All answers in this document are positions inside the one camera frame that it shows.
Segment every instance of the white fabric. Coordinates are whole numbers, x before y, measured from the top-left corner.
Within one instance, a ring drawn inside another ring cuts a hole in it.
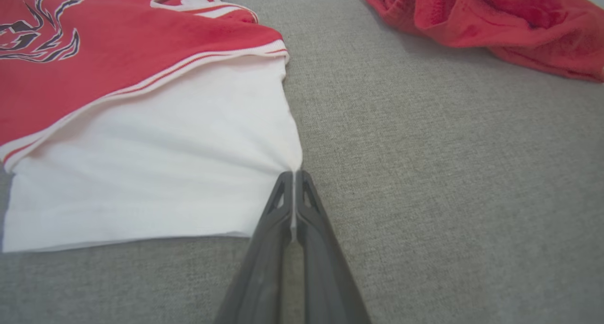
[[[226,60],[84,113],[15,167],[3,250],[250,236],[302,164],[284,76],[283,57]]]

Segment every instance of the textured gray surface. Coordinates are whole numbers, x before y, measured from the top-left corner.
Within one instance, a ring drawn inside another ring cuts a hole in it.
[[[602,322],[602,85],[398,34],[363,0],[226,1],[285,37],[304,167],[375,324]],[[245,249],[4,255],[0,322],[210,323]],[[288,256],[284,323],[302,315]]]

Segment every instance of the red garment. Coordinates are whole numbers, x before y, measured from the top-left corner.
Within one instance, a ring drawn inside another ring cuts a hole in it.
[[[85,109],[196,66],[287,54],[281,34],[247,8],[176,3],[0,0],[0,160],[11,167]]]
[[[449,47],[487,47],[537,70],[604,82],[604,10],[588,0],[367,0],[389,25]]]

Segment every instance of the graphic print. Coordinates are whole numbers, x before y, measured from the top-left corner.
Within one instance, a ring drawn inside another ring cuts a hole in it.
[[[82,0],[23,1],[25,16],[15,21],[0,17],[0,60],[19,59],[30,62],[63,60],[80,50],[76,28],[64,30],[61,15]]]

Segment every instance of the crumpled red cloth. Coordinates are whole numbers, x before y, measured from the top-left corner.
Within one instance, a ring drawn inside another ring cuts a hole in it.
[[[604,83],[604,10],[588,0],[367,0],[387,24],[449,47]]]

